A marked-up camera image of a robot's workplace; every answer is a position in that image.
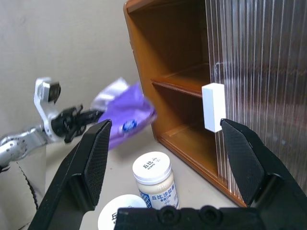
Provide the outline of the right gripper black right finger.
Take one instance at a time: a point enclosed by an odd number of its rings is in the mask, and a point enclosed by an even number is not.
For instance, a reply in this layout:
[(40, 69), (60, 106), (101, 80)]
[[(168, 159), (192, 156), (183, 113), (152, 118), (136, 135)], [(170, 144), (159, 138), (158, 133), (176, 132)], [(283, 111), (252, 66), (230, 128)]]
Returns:
[(231, 171), (244, 203), (265, 230), (307, 230), (307, 195), (281, 160), (247, 126), (220, 122)]

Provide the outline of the white-lidded sauce bottle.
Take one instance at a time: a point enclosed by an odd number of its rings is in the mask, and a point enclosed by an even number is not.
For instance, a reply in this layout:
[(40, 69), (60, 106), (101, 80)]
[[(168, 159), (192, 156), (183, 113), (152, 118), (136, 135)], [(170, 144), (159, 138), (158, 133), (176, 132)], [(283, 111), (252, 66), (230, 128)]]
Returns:
[(121, 195), (108, 202), (98, 218), (98, 230), (114, 230), (119, 208), (147, 208), (145, 201), (137, 195)]
[(159, 151), (145, 153), (132, 165), (141, 198), (148, 208), (179, 208), (174, 174), (168, 155)]

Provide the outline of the brown wooden cabinet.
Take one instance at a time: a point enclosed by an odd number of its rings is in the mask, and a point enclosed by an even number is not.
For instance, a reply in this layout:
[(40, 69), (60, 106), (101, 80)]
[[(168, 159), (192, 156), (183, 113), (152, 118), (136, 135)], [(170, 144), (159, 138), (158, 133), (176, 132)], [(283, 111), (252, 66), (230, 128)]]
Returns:
[(223, 135), (204, 127), (201, 88), (214, 81), (209, 3), (128, 0), (124, 14), (143, 92), (158, 113), (154, 138), (242, 207), (226, 180)]

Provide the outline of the white door handle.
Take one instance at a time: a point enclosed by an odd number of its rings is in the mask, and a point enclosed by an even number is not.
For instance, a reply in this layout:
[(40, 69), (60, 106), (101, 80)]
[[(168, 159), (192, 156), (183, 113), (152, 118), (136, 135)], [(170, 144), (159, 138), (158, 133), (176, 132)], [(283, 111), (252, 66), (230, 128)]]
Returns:
[(202, 86), (201, 91), (204, 126), (207, 130), (217, 133), (222, 130), (221, 120), (226, 118), (224, 85), (210, 83)]

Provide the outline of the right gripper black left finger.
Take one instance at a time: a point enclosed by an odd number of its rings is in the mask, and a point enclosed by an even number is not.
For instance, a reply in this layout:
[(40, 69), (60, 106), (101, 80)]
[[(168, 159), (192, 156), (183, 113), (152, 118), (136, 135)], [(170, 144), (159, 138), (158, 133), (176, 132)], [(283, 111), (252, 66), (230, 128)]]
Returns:
[(60, 164), (28, 230), (79, 230), (95, 210), (106, 171), (112, 122), (90, 127)]

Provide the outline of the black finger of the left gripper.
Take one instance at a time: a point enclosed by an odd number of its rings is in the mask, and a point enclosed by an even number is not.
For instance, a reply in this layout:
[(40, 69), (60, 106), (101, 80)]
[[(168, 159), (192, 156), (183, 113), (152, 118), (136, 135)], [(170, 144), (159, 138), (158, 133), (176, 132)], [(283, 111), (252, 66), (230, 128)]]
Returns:
[(81, 129), (86, 129), (86, 127), (90, 124), (95, 124), (99, 120), (99, 116), (83, 116), (80, 118), (80, 127)]
[(81, 113), (81, 117), (101, 117), (104, 111), (99, 109), (89, 109)]

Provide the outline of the ribbed clear sliding door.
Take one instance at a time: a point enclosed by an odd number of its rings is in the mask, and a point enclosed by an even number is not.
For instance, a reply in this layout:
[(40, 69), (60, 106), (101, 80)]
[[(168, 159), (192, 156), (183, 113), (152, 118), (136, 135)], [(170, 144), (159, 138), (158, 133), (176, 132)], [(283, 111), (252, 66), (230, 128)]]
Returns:
[(307, 0), (204, 0), (211, 81), (307, 194)]

